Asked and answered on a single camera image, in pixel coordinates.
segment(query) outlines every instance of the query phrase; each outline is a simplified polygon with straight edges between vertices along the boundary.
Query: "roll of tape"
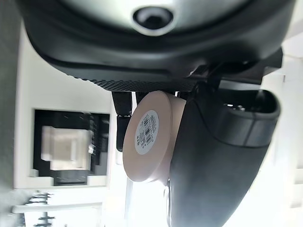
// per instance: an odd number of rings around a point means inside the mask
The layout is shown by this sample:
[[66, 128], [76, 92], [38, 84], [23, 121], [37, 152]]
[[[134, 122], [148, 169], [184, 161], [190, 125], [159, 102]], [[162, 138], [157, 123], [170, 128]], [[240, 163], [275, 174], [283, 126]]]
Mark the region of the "roll of tape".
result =
[[123, 165], [132, 181], [167, 183], [185, 103], [184, 99], [154, 91], [138, 104], [123, 144]]

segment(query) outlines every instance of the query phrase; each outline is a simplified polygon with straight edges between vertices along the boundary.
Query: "barcode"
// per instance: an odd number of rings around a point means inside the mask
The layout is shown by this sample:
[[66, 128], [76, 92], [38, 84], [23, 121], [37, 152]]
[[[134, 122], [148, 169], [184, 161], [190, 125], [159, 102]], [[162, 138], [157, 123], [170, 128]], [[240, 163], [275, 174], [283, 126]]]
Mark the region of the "barcode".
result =
[[149, 121], [149, 115], [144, 118], [144, 132], [146, 145], [148, 145], [152, 140], [151, 122]]

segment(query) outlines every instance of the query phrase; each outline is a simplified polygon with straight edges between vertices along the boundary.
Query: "black strap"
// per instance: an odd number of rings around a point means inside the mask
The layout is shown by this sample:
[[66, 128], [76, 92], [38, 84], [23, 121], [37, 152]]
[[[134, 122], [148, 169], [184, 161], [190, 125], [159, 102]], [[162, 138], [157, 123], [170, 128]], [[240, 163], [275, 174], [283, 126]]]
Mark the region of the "black strap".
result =
[[112, 96], [117, 113], [116, 148], [118, 151], [122, 152], [126, 129], [132, 116], [132, 93], [112, 92]]

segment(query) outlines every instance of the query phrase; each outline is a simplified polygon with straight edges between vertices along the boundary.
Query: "barcode sticker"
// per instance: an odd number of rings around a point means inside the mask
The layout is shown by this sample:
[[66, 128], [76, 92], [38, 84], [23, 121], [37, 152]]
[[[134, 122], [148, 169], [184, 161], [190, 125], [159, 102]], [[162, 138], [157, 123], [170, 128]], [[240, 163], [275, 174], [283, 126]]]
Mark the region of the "barcode sticker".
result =
[[144, 155], [150, 151], [154, 145], [159, 129], [158, 114], [154, 110], [149, 110], [139, 121], [134, 143], [136, 151]]

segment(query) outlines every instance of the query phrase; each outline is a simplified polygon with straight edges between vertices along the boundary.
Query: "tape label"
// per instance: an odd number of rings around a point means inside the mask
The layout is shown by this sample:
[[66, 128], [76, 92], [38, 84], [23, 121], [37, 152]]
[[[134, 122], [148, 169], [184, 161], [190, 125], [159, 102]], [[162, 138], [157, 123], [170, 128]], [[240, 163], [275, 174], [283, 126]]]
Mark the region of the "tape label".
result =
[[137, 126], [134, 145], [140, 155], [145, 155], [154, 145], [159, 129], [158, 114], [154, 110], [147, 111]]

